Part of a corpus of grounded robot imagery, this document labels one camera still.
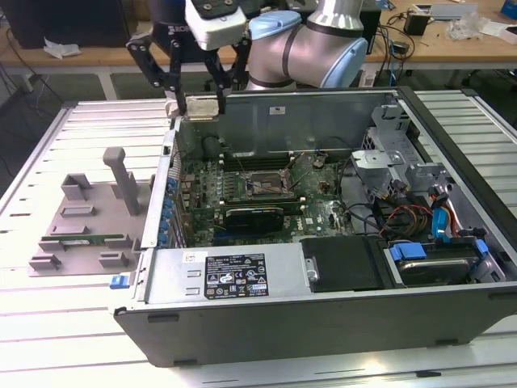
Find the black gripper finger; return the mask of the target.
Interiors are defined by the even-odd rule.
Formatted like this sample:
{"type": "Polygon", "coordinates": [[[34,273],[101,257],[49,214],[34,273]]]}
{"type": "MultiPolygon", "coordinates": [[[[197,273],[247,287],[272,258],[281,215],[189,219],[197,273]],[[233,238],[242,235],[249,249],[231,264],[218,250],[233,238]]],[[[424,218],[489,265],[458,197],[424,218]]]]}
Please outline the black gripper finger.
{"type": "Polygon", "coordinates": [[[226,96],[233,86],[240,86],[246,76],[246,63],[250,55],[250,38],[244,36],[236,44],[232,45],[236,56],[229,70],[225,70],[221,64],[218,50],[204,52],[204,64],[211,74],[216,87],[216,99],[220,114],[225,113],[226,96]]]}
{"type": "Polygon", "coordinates": [[[126,44],[126,49],[149,84],[174,93],[180,116],[187,112],[187,101],[181,84],[182,48],[180,40],[158,37],[156,34],[143,34],[126,44]],[[169,57],[168,71],[162,69],[150,52],[151,44],[157,45],[169,57]]]}

